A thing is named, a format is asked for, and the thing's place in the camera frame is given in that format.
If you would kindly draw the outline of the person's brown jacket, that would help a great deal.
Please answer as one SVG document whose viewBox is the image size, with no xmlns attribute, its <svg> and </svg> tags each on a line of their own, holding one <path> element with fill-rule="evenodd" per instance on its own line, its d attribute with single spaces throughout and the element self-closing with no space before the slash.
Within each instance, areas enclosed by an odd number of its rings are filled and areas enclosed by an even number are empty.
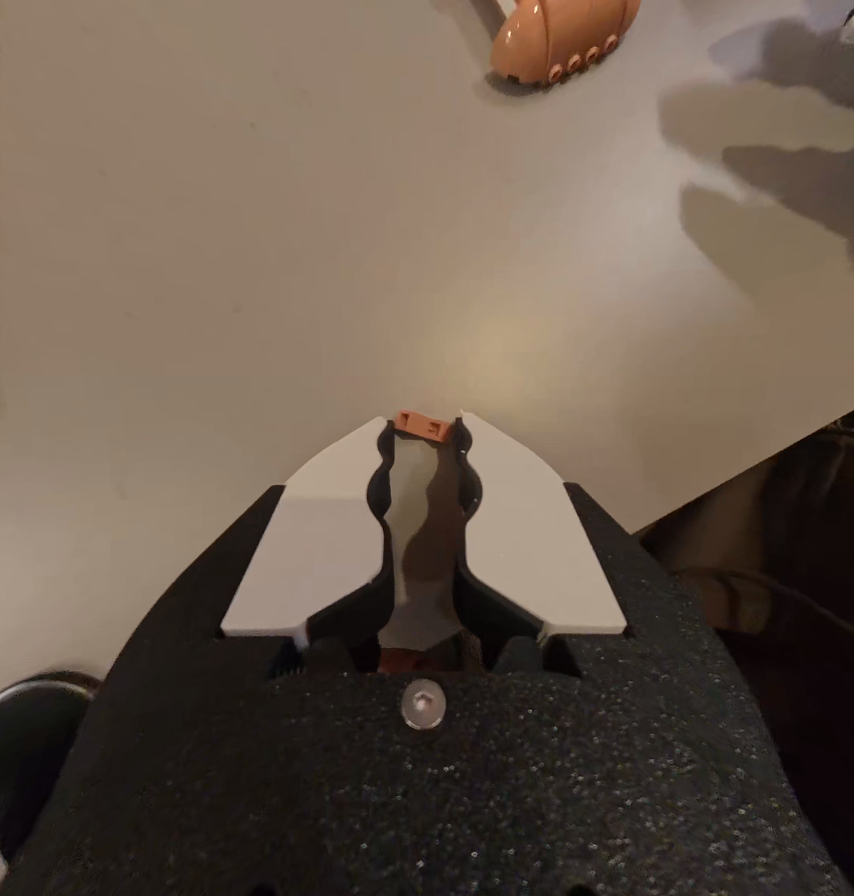
<svg viewBox="0 0 854 896">
<path fill-rule="evenodd" d="M 637 536 L 699 596 L 854 888 L 854 410 Z"/>
</svg>

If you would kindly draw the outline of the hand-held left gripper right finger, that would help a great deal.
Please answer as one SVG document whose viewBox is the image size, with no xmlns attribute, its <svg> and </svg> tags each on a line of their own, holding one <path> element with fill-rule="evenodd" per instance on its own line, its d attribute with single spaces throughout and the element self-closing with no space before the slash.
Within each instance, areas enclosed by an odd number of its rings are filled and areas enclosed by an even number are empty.
<svg viewBox="0 0 854 896">
<path fill-rule="evenodd" d="M 482 638 L 621 635 L 627 620 L 559 474 L 463 411 L 455 610 Z"/>
</svg>

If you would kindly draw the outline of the dark round disc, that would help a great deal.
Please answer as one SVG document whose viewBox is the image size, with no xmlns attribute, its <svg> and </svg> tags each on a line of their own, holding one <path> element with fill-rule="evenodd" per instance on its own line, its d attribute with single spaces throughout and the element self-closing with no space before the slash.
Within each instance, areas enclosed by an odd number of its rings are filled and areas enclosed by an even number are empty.
<svg viewBox="0 0 854 896">
<path fill-rule="evenodd" d="M 0 856 L 27 841 L 101 681 L 74 670 L 22 679 L 0 691 Z"/>
</svg>

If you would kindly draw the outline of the brown lego assembly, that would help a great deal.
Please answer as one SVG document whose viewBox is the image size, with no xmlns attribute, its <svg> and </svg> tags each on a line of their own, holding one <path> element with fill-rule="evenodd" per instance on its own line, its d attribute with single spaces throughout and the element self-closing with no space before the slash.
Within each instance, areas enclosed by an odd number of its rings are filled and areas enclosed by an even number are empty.
<svg viewBox="0 0 854 896">
<path fill-rule="evenodd" d="M 639 1 L 499 1 L 503 22 L 490 70 L 526 86 L 549 86 L 599 63 L 623 42 Z"/>
</svg>

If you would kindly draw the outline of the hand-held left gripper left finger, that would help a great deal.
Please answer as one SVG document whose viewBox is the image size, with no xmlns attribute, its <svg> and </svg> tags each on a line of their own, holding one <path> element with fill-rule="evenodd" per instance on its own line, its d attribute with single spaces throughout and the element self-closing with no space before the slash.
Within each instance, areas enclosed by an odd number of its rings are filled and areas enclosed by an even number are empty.
<svg viewBox="0 0 854 896">
<path fill-rule="evenodd" d="M 395 607 L 395 431 L 370 420 L 288 480 L 221 623 L 226 636 L 366 641 Z"/>
</svg>

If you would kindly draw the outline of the small brown lego plate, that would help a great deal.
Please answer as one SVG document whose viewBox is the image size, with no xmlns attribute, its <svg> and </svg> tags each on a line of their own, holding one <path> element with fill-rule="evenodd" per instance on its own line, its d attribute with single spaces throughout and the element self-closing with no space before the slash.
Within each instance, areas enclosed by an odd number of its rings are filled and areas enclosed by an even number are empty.
<svg viewBox="0 0 854 896">
<path fill-rule="evenodd" d="M 453 425 L 449 421 L 433 419 L 412 410 L 400 410 L 394 420 L 394 429 L 415 438 L 445 443 L 449 440 Z"/>
</svg>

